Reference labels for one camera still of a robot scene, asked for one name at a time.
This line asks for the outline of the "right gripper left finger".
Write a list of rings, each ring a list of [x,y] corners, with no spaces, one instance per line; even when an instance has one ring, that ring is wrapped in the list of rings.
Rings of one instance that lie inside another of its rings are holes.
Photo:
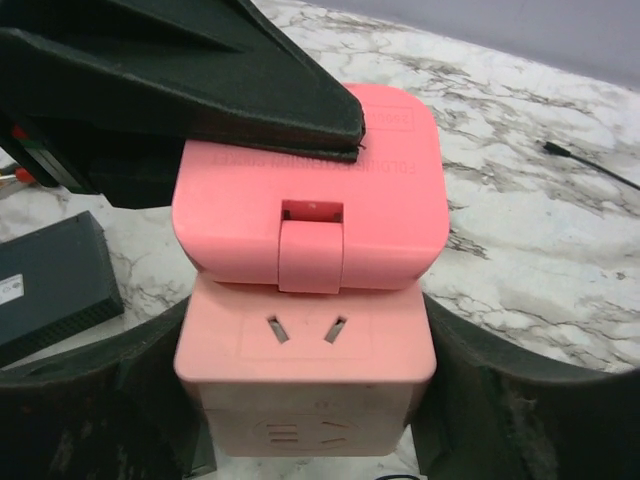
[[[208,428],[173,359],[187,303],[124,333],[1,373],[4,479],[195,479]]]

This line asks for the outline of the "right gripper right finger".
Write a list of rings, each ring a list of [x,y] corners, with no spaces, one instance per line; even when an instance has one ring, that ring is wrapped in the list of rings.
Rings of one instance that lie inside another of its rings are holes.
[[[425,300],[437,369],[412,420],[430,479],[636,479],[639,372],[539,355]]]

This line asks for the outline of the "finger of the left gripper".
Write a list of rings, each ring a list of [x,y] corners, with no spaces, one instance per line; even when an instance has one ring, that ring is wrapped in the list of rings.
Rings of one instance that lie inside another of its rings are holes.
[[[208,140],[352,163],[366,131],[250,1],[5,1],[1,107],[69,150]]]

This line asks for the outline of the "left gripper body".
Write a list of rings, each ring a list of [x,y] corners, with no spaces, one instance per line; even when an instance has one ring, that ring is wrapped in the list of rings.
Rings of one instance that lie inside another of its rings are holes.
[[[45,187],[102,195],[117,208],[171,204],[185,142],[75,121],[1,114],[1,147]]]

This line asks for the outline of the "pink cube socket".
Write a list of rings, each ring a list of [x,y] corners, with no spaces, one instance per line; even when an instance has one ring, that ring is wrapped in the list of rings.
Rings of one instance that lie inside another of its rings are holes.
[[[419,285],[294,295],[198,276],[174,368],[230,456],[385,456],[436,358]]]

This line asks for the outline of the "pink square plug adapter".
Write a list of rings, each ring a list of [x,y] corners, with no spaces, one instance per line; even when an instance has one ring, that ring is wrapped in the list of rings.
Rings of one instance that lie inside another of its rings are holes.
[[[172,223],[200,271],[221,283],[333,294],[401,290],[429,269],[449,235],[435,119],[400,89],[350,90],[367,126],[353,164],[185,145]]]

